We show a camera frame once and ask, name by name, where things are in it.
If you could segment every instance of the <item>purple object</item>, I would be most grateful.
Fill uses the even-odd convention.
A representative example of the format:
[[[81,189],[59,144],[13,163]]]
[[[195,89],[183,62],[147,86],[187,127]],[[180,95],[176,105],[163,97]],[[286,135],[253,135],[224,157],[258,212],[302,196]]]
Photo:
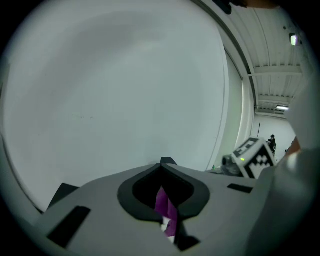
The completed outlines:
[[[170,219],[168,226],[166,227],[165,234],[168,237],[176,235],[177,229],[177,216],[178,212],[174,205],[171,203],[163,187],[160,188],[155,200],[155,209],[157,213]]]

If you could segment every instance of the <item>person in black clothing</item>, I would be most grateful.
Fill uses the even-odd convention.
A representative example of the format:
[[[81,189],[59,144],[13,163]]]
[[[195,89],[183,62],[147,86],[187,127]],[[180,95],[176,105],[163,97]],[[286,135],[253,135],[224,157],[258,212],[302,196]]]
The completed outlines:
[[[271,139],[268,139],[268,141],[269,141],[268,144],[269,144],[269,147],[270,147],[270,149],[271,149],[271,151],[272,151],[272,153],[273,153],[273,156],[275,156],[276,148],[277,148],[275,136],[272,134],[272,135],[271,135]]]

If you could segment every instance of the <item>fluorescent light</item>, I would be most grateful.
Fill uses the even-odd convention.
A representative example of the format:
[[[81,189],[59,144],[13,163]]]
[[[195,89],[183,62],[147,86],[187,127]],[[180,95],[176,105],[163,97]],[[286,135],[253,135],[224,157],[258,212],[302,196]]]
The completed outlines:
[[[291,44],[295,46],[297,44],[298,37],[296,35],[291,36]]]
[[[277,106],[278,110],[288,110],[289,108],[287,106]]]

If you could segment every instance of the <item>light fixture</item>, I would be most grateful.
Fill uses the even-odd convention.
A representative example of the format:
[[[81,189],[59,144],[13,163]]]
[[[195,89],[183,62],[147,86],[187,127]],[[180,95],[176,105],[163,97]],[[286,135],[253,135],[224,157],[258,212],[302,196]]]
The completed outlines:
[[[298,44],[298,36],[295,33],[290,33],[290,42],[293,46],[296,46]]]
[[[288,110],[289,108],[287,106],[277,106],[277,110]]]

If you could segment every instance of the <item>ceiling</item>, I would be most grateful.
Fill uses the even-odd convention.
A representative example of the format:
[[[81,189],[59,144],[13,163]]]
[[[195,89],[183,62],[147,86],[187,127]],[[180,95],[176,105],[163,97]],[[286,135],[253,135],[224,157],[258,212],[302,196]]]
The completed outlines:
[[[301,68],[302,45],[291,45],[298,29],[281,9],[232,6],[228,16],[244,41],[254,66],[256,113],[283,115],[277,106],[289,106],[306,83]]]

